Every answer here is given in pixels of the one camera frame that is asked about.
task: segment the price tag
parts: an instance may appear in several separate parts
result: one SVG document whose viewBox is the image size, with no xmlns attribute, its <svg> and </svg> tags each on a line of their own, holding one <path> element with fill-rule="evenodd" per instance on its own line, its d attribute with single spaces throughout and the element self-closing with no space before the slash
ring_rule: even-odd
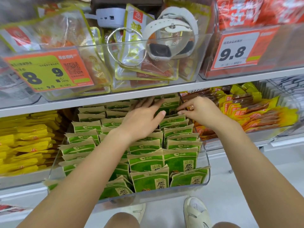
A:
<svg viewBox="0 0 304 228">
<path fill-rule="evenodd" d="M 77 49 L 3 59 L 35 92 L 94 85 Z"/>
<path fill-rule="evenodd" d="M 211 70 L 257 65 L 279 26 L 223 34 Z"/>
</svg>

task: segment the shoe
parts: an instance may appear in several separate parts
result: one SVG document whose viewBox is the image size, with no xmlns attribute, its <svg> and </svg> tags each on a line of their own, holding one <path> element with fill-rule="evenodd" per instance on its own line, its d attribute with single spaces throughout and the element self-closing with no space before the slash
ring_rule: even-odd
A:
<svg viewBox="0 0 304 228">
<path fill-rule="evenodd" d="M 201 200 L 189 197 L 184 202 L 184 216 L 187 228 L 212 228 L 207 207 Z"/>
<path fill-rule="evenodd" d="M 143 214 L 145 210 L 146 210 L 146 203 L 121 208 L 121 212 L 132 214 L 137 219 L 139 224 L 143 218 Z"/>
</svg>

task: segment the store shelf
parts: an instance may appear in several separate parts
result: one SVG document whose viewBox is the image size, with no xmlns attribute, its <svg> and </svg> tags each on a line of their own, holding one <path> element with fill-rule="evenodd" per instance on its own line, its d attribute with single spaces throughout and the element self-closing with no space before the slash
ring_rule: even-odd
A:
<svg viewBox="0 0 304 228">
<path fill-rule="evenodd" d="M 45 99 L 41 98 L 38 102 L 32 105 L 1 108 L 0 117 L 34 113 L 34 112 L 47 111 L 47 110 L 63 109 L 70 107 L 78 107 L 82 105 L 91 105 L 91 104 L 104 103 L 109 101 L 121 101 L 125 99 L 163 95 L 174 92 L 209 88 L 209 87 L 222 86 L 222 85 L 230 85 L 230 84 L 242 83 L 248 81 L 265 80 L 276 77 L 293 76 L 299 74 L 304 74 L 304 67 L 280 70 L 274 72 L 258 73 L 250 76 L 227 77 L 227 78 L 215 79 L 215 80 L 203 80 L 199 77 L 196 82 L 192 82 L 192 83 L 181 84 L 179 83 L 179 81 L 177 81 L 176 84 L 174 85 L 163 86 L 158 88 L 142 89 L 142 90 L 135 90 L 129 92 L 119 92 L 119 93 L 113 93 L 107 95 L 55 101 L 55 102 L 47 102 Z"/>
</svg>

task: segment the qr code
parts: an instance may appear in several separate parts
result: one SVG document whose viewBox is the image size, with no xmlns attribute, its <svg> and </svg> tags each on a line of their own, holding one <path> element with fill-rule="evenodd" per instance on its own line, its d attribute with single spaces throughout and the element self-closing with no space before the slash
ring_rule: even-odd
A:
<svg viewBox="0 0 304 228">
<path fill-rule="evenodd" d="M 83 74 L 78 62 L 64 63 L 64 67 L 71 75 Z"/>
</svg>

